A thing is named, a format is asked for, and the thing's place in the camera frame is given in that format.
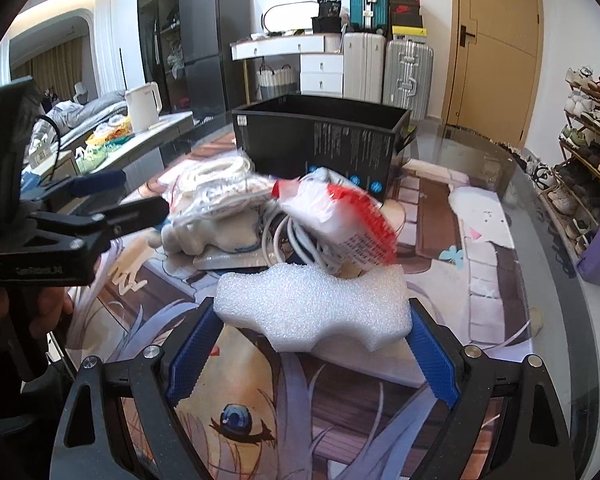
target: kettle handle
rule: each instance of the kettle handle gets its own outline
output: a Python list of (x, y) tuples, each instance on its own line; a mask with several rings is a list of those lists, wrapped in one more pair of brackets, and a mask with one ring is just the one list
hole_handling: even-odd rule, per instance
[(160, 113), (162, 111), (162, 100), (160, 99), (160, 89), (157, 82), (151, 81), (151, 90), (154, 92), (155, 105), (158, 113)]

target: door frame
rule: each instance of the door frame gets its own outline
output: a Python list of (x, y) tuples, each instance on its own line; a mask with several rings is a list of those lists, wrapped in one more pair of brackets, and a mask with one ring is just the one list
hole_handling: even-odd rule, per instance
[[(521, 148), (525, 145), (526, 136), (529, 133), (529, 125), (536, 107), (536, 97), (538, 95), (538, 85), (540, 83), (540, 71), (542, 68), (542, 49), (544, 47), (544, 7), (542, 0), (538, 0), (538, 14), (540, 23), (538, 28), (538, 52), (536, 53), (536, 76), (534, 77), (534, 86), (531, 91), (529, 106), (526, 112), (525, 127), (520, 137), (520, 140), (515, 145), (516, 148)], [(441, 119), (442, 123), (446, 124), (449, 118), (449, 110), (451, 108), (451, 94), (454, 88), (454, 80), (456, 78), (456, 62), (458, 60), (458, 43), (460, 29), (460, 0), (452, 0), (451, 11), (451, 40), (449, 46), (449, 64), (446, 70), (446, 86), (445, 97), (442, 104)]]

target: door handle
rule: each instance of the door handle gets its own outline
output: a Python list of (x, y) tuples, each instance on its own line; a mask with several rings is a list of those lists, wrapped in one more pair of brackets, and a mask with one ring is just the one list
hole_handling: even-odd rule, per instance
[(471, 34), (470, 32), (467, 32), (466, 27), (464, 25), (461, 25), (460, 26), (460, 46), (466, 47), (466, 37), (467, 36), (471, 36), (472, 38), (475, 38), (475, 34)]

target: hand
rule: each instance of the hand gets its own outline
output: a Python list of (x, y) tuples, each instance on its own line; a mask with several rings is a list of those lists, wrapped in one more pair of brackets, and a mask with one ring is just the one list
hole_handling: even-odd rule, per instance
[[(64, 287), (43, 288), (38, 297), (38, 315), (31, 321), (29, 331), (36, 338), (42, 338), (47, 332), (51, 332), (60, 320), (60, 315), (71, 314), (74, 304)], [(0, 288), (0, 317), (9, 313), (9, 297), (7, 291)]]

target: wooden door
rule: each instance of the wooden door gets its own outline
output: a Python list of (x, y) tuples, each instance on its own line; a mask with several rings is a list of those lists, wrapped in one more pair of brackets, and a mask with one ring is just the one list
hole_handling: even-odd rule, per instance
[(459, 0), (458, 15), (447, 122), (518, 146), (538, 86), (540, 0)]

